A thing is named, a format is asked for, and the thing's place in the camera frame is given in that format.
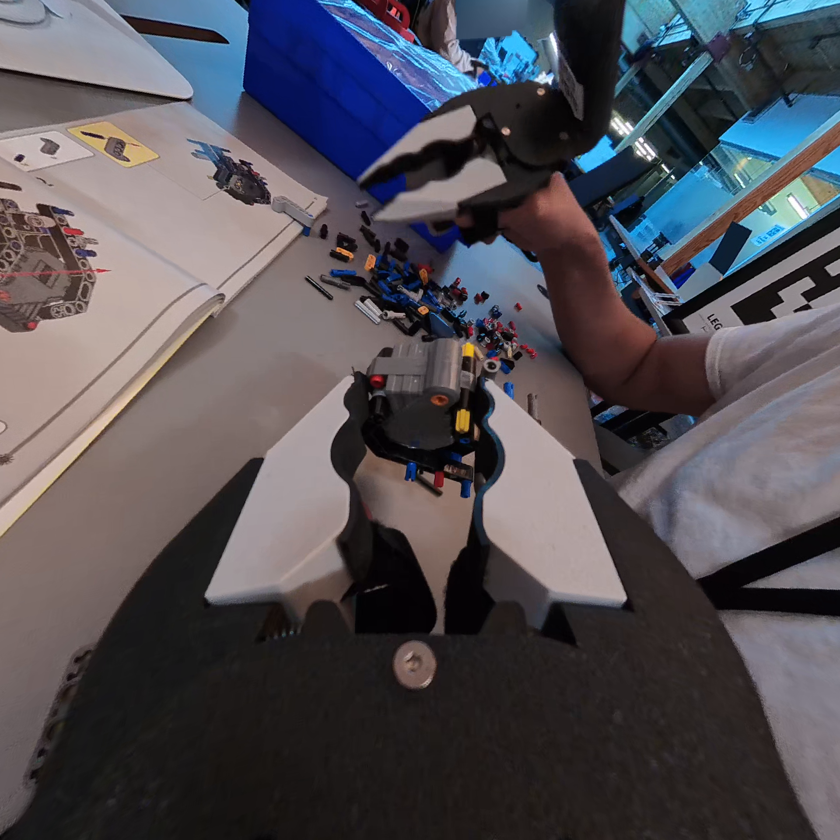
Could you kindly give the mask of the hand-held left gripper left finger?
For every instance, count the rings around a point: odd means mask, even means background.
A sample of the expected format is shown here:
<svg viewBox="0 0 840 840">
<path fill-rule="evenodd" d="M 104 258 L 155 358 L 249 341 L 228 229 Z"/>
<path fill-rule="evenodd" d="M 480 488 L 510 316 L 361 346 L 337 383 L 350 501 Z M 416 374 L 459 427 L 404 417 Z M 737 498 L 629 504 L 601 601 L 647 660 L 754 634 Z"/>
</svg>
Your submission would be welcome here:
<svg viewBox="0 0 840 840">
<path fill-rule="evenodd" d="M 278 603 L 302 623 L 332 602 L 363 634 L 428 634 L 437 608 L 406 536 L 375 521 L 354 477 L 367 455 L 363 374 L 345 377 L 266 454 L 205 600 Z"/>
</svg>

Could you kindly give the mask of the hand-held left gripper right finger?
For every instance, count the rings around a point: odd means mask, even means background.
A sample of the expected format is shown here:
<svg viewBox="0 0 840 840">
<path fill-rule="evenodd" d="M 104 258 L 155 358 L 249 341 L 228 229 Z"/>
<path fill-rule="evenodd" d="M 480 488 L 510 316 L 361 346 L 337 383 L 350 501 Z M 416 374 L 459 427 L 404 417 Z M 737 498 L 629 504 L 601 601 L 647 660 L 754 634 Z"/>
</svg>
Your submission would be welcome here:
<svg viewBox="0 0 840 840">
<path fill-rule="evenodd" d="M 480 380 L 473 508 L 448 574 L 445 632 L 478 634 L 511 603 L 526 628 L 571 636 L 566 604 L 620 609 L 621 579 L 581 483 L 579 462 L 502 388 Z"/>
</svg>

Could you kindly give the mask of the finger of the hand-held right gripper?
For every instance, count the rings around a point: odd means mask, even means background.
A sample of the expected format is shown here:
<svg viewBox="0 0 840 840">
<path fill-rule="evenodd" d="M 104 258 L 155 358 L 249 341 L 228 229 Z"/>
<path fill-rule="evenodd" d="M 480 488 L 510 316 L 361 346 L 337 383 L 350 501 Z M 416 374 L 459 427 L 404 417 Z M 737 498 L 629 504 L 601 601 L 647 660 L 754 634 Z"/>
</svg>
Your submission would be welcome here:
<svg viewBox="0 0 840 840">
<path fill-rule="evenodd" d="M 436 111 L 410 129 L 358 178 L 363 189 L 403 179 L 415 191 L 434 182 L 452 182 L 455 193 L 478 191 L 478 170 L 468 163 L 477 117 L 469 105 Z"/>
<path fill-rule="evenodd" d="M 449 178 L 398 193 L 373 220 L 381 224 L 453 221 L 461 204 L 506 183 L 498 163 L 479 157 Z"/>
</svg>

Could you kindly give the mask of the grey black lego assembly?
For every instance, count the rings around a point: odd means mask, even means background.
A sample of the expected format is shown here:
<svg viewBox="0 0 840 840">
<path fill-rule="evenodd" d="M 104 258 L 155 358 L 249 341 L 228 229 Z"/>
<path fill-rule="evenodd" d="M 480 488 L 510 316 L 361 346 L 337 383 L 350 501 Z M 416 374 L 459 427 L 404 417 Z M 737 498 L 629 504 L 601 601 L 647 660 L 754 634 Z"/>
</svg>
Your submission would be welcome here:
<svg viewBox="0 0 840 840">
<path fill-rule="evenodd" d="M 405 467 L 405 480 L 431 476 L 438 494 L 447 480 L 470 499 L 481 425 L 489 404 L 481 388 L 501 370 L 498 357 L 460 339 L 411 340 L 384 347 L 365 375 L 369 449 Z"/>
</svg>

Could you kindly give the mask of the person's right forearm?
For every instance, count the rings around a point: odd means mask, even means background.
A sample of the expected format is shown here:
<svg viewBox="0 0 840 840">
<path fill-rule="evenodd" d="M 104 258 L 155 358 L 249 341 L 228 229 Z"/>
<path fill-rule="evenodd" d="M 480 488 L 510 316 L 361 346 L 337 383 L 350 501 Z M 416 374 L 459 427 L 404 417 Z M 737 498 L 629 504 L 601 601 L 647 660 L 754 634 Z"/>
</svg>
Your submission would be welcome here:
<svg viewBox="0 0 840 840">
<path fill-rule="evenodd" d="M 709 338 L 662 338 L 631 313 L 595 234 L 527 249 L 539 257 L 563 351 L 594 394 L 633 410 L 695 417 L 713 404 Z"/>
</svg>

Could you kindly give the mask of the pile of small lego pins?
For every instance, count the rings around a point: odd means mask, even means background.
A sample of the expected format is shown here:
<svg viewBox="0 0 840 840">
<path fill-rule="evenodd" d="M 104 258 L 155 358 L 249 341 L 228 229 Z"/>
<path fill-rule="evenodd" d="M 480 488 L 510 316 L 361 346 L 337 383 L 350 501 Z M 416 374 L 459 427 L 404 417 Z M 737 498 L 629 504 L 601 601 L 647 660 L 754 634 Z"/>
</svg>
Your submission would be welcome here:
<svg viewBox="0 0 840 840">
<path fill-rule="evenodd" d="M 500 361 L 504 374 L 511 373 L 521 359 L 538 357 L 537 350 L 519 338 L 515 322 L 506 321 L 497 305 L 472 317 L 466 307 L 469 292 L 462 279 L 438 282 L 431 264 L 410 259 L 409 244 L 403 238 L 382 243 L 367 213 L 361 214 L 361 221 L 361 239 L 338 231 L 331 247 L 352 251 L 353 261 L 344 263 L 331 258 L 342 267 L 331 268 L 316 280 L 318 283 L 326 289 L 357 291 L 355 307 L 369 320 L 391 322 L 405 336 L 418 335 L 427 342 L 436 339 L 430 332 L 429 312 L 446 313 L 463 324 L 465 334 L 460 340 L 474 345 L 480 358 Z M 364 270 L 370 254 L 377 256 L 372 272 Z"/>
</svg>

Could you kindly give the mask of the grey holed lego beam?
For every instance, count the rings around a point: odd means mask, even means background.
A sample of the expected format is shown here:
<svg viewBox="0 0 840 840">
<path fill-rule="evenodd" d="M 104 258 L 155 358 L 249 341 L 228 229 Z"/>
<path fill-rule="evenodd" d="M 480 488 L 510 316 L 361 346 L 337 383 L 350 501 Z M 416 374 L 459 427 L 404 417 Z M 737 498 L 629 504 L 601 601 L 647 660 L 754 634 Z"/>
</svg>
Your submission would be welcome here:
<svg viewBox="0 0 840 840">
<path fill-rule="evenodd" d="M 95 644 L 80 647 L 70 657 L 24 774 L 25 787 L 29 791 L 35 789 L 39 777 L 43 774 L 49 754 L 66 726 L 70 705 L 89 667 L 95 648 Z"/>
</svg>

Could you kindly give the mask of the open lego instruction booklet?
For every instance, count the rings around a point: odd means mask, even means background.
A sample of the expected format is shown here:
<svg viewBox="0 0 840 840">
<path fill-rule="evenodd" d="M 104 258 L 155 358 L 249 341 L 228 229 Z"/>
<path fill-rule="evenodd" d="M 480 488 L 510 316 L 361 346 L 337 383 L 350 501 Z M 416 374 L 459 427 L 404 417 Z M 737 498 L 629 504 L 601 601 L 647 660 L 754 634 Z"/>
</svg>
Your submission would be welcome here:
<svg viewBox="0 0 840 840">
<path fill-rule="evenodd" d="M 6 532 L 328 200 L 185 102 L 1 146 Z"/>
</svg>

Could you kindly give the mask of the person's right hand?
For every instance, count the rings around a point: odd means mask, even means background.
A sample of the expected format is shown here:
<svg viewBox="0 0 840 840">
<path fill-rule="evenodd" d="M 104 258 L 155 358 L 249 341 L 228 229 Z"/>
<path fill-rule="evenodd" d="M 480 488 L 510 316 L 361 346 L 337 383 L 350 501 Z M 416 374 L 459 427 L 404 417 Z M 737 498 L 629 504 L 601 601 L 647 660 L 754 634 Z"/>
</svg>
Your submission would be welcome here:
<svg viewBox="0 0 840 840">
<path fill-rule="evenodd" d="M 500 232 L 514 245 L 533 253 L 542 268 L 570 266 L 602 259 L 603 247 L 560 172 L 521 205 L 501 211 Z"/>
</svg>

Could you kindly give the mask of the clear plastic bag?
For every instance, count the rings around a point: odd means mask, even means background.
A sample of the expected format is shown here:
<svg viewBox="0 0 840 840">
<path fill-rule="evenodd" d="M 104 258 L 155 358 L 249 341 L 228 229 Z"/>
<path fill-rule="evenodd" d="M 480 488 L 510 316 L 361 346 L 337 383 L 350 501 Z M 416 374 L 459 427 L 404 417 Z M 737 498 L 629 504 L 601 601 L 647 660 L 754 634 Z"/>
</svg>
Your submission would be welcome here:
<svg viewBox="0 0 840 840">
<path fill-rule="evenodd" d="M 448 100 L 479 87 L 476 80 L 461 73 L 445 58 L 410 43 L 356 2 L 319 1 L 319 4 L 428 111 L 436 110 Z"/>
</svg>

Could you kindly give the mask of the blue storage bin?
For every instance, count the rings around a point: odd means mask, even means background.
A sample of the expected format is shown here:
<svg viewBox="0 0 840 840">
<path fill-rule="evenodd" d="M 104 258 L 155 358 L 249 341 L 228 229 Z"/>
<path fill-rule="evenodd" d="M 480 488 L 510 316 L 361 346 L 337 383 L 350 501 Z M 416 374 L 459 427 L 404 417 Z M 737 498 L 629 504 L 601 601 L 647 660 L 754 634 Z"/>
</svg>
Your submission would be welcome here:
<svg viewBox="0 0 840 840">
<path fill-rule="evenodd" d="M 253 1 L 244 90 L 356 180 L 430 112 L 317 1 Z"/>
</svg>

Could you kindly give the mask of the wooden beam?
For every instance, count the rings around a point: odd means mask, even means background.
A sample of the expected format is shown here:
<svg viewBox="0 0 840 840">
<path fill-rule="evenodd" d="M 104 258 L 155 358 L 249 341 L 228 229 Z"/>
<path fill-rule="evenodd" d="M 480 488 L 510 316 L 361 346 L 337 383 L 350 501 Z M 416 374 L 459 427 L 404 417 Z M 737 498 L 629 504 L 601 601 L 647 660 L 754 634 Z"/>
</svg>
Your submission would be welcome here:
<svg viewBox="0 0 840 840">
<path fill-rule="evenodd" d="M 723 236 L 731 224 L 740 223 L 838 146 L 839 113 L 836 112 L 793 150 L 772 163 L 745 191 L 730 198 L 683 238 L 667 247 L 661 265 L 663 271 L 672 277 L 678 268 Z"/>
</svg>

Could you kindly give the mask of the black framed printed sign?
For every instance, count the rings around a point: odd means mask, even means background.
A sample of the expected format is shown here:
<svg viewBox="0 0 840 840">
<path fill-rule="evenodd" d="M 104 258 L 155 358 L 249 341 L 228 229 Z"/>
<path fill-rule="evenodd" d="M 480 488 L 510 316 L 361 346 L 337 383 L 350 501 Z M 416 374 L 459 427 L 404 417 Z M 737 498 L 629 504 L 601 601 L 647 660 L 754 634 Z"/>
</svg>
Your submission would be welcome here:
<svg viewBox="0 0 840 840">
<path fill-rule="evenodd" d="M 671 334 L 714 333 L 839 300 L 839 208 L 829 203 L 779 242 L 663 317 Z"/>
</svg>

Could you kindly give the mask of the white flat board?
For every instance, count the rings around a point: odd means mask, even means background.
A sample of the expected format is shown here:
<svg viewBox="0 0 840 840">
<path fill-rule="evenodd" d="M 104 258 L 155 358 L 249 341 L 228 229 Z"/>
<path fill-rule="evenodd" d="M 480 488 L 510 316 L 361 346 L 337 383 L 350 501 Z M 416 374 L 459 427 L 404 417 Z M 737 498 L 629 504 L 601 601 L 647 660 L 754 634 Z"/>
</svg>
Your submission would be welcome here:
<svg viewBox="0 0 840 840">
<path fill-rule="evenodd" d="M 107 3 L 2 1 L 1 68 L 187 100 L 193 87 Z"/>
</svg>

